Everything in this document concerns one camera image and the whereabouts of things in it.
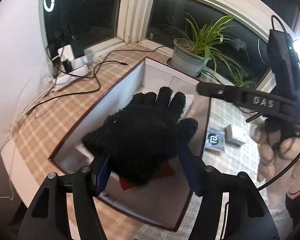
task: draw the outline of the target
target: plant pot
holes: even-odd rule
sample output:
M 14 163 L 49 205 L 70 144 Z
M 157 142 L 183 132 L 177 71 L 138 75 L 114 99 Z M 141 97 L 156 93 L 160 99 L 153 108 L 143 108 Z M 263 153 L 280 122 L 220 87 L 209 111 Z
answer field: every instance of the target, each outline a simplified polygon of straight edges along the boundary
M 177 70 L 187 73 L 190 76 L 197 77 L 200 70 L 206 65 L 203 65 L 204 57 L 188 52 L 181 47 L 182 45 L 189 45 L 190 43 L 191 41 L 186 39 L 175 39 L 173 41 L 174 49 L 171 65 Z

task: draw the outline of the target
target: small white box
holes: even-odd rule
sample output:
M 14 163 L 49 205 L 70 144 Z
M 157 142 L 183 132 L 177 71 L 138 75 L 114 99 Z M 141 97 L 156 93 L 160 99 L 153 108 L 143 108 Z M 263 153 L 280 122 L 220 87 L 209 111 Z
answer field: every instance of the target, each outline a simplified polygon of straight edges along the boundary
M 247 142 L 247 136 L 243 129 L 234 124 L 229 124 L 226 127 L 227 140 L 238 145 L 244 145 Z

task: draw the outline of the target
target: red paper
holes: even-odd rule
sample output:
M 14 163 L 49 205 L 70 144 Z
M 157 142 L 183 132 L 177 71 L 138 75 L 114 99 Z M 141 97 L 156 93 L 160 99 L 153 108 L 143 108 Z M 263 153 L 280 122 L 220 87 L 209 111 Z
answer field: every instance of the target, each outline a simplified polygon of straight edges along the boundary
M 152 178 L 160 179 L 160 178 L 170 177 L 174 175 L 175 175 L 174 170 L 171 168 L 168 162 L 165 162 L 162 166 L 162 169 L 158 171 L 156 174 L 154 174 Z M 120 177 L 119 180 L 120 180 L 120 186 L 122 187 L 123 190 L 127 190 L 129 188 L 133 188 L 137 186 L 137 184 L 131 183 L 124 178 Z

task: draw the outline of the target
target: screw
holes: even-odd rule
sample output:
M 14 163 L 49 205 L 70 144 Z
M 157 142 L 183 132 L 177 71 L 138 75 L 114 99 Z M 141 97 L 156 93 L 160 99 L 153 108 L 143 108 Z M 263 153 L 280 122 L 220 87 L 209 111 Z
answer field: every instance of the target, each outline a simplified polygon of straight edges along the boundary
M 81 168 L 81 171 L 82 172 L 88 172 L 88 171 L 90 171 L 90 167 L 89 166 L 84 166 L 84 167 Z
M 239 173 L 239 176 L 241 177 L 241 178 L 247 178 L 248 177 L 248 174 L 247 173 L 245 173 L 245 172 L 243 172 L 243 171 L 241 171 L 240 173 Z
M 53 179 L 55 176 L 56 176 L 55 172 L 51 172 L 51 173 L 48 174 L 49 179 Z
M 206 166 L 206 171 L 207 172 L 213 172 L 214 171 L 214 167 L 208 165 L 208 166 Z

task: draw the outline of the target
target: open box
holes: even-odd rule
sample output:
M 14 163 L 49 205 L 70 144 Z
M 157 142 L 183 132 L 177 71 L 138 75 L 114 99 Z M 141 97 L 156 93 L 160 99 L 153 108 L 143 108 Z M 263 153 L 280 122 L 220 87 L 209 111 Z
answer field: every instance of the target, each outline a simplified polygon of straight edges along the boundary
M 189 148 L 201 156 L 206 137 L 210 98 L 199 96 L 196 91 L 198 80 L 165 64 L 144 58 L 116 84 L 114 84 L 84 114 L 67 133 L 50 156 L 65 173 L 74 173 L 89 165 L 91 158 L 76 149 L 81 138 L 102 126 L 108 115 L 125 107 L 136 93 L 155 92 L 163 86 L 194 95 L 192 105 L 184 118 L 192 117 L 198 121 L 198 130 Z M 109 206 L 144 223 L 167 230 L 177 231 L 188 207 L 192 192 L 184 176 L 178 157 L 169 160 L 174 176 L 152 179 L 146 186 L 123 190 L 119 178 L 112 173 L 105 191 L 99 198 Z

